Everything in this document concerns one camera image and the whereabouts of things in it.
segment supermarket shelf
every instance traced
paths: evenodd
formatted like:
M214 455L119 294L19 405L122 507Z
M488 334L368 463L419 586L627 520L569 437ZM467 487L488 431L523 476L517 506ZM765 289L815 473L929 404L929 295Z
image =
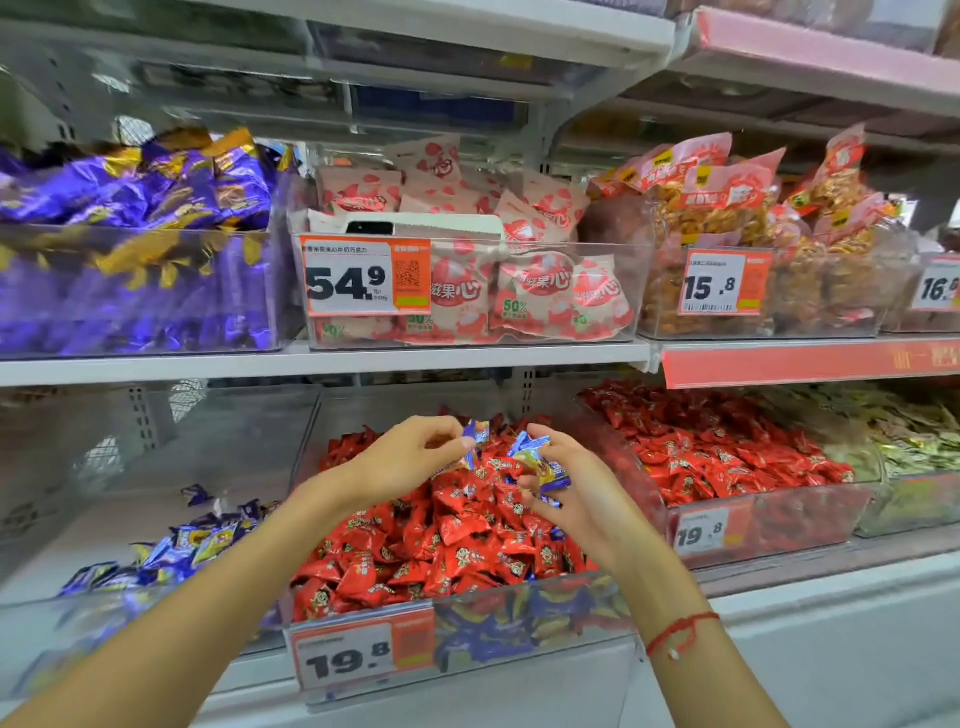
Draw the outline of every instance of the supermarket shelf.
M629 67L673 47L669 20L575 0L192 0L504 53Z
M443 347L312 352L294 342L276 353L212 353L98 359L0 362L0 384L93 384L175 381L247 376L310 376L358 372L415 372L433 369L487 369L571 364L643 363L644 340L597 344Z
M671 70L712 79L960 116L960 61L701 8Z
M960 374L957 334L660 342L656 351L671 389Z

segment qr code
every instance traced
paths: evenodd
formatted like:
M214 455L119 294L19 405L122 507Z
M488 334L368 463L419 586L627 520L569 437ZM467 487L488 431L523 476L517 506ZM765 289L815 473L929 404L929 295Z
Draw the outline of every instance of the qr code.
M394 280L399 286L416 288L420 286L420 261L401 260L394 267Z

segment price number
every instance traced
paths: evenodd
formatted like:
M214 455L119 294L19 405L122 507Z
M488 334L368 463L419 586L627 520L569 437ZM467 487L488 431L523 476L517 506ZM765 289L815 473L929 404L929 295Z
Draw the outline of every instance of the price number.
M957 307L960 291L960 256L931 258L917 282L910 308L915 311L949 311Z
M370 286L364 284L364 276ZM371 288L382 286L387 280L387 272L379 265L370 268L347 268L336 283L332 281L332 268L307 268L307 296L314 301L326 301L334 296L350 296L355 301L372 301ZM381 295L379 301L386 301Z
M389 622L304 640L297 646L297 659L305 690L396 671Z
M391 255L387 243L305 241L303 285L310 314L395 313Z
M684 298L704 301L710 297L713 288L713 276L687 276L684 279ZM736 278L728 278L723 284L723 293L736 289Z
M729 522L730 508L683 514L677 524L673 547L681 556L722 548Z
M690 251L680 314L736 313L745 262L744 255Z

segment snack bag with orange label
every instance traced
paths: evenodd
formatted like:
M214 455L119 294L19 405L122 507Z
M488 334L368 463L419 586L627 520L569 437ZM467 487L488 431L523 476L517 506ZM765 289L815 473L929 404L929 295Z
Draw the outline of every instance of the snack bag with orange label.
M383 148L383 156L404 172L415 169L449 182L461 178L460 136L456 134L391 144Z
M494 245L435 240L431 253L430 314L401 316L397 339L406 344L489 344Z
M636 192L649 192L658 187L661 199L672 200L681 193L689 170L724 164L732 145L731 133L698 136L682 141L655 157L647 155L636 163L631 160L618 170L616 177Z
M420 170L404 173L400 212L475 215L480 193L460 181L443 180Z
M827 142L827 158L813 177L810 202L824 212L856 205L864 196L860 162L867 150L866 128L850 127Z
M321 167L324 206L347 212L396 212L400 205L399 172L359 167Z

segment orange price tag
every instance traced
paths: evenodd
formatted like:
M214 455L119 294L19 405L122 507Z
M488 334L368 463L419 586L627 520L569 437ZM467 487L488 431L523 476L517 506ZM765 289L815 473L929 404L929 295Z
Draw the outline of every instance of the orange price tag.
M310 316L430 313L430 241L298 236Z
M750 532L754 499L742 497L696 510L685 510L677 522L673 547L681 556L742 546Z
M287 642L303 691L329 690L433 665L433 606L346 624L291 627Z
M773 265L770 251L691 250L680 316L756 316Z

